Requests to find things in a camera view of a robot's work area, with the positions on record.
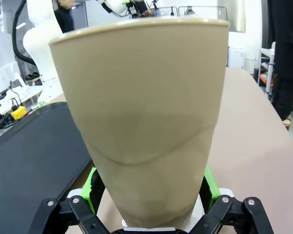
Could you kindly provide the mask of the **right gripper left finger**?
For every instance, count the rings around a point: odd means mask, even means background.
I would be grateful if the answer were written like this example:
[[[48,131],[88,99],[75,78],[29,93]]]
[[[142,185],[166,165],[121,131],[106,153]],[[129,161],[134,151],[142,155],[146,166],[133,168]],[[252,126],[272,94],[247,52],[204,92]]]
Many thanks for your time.
[[[82,193],[63,201],[47,198],[37,210],[37,233],[64,234],[70,226],[79,226],[83,234],[106,234],[107,228],[97,217],[105,185],[92,168]]]

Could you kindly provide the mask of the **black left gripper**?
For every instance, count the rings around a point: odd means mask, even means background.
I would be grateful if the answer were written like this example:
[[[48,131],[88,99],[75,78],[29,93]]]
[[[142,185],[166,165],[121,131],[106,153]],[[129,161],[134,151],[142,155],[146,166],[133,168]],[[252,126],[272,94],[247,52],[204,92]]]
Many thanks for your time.
[[[141,16],[149,9],[146,0],[131,0],[130,1],[130,14],[132,16]]]

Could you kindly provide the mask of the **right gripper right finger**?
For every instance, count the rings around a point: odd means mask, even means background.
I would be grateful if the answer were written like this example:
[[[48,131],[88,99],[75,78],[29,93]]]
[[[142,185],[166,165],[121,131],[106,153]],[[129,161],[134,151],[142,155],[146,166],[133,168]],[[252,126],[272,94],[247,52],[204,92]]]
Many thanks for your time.
[[[217,234],[223,226],[232,226],[238,234],[274,233],[261,200],[222,195],[210,168],[205,169],[199,196],[205,214],[192,228],[193,234]]]

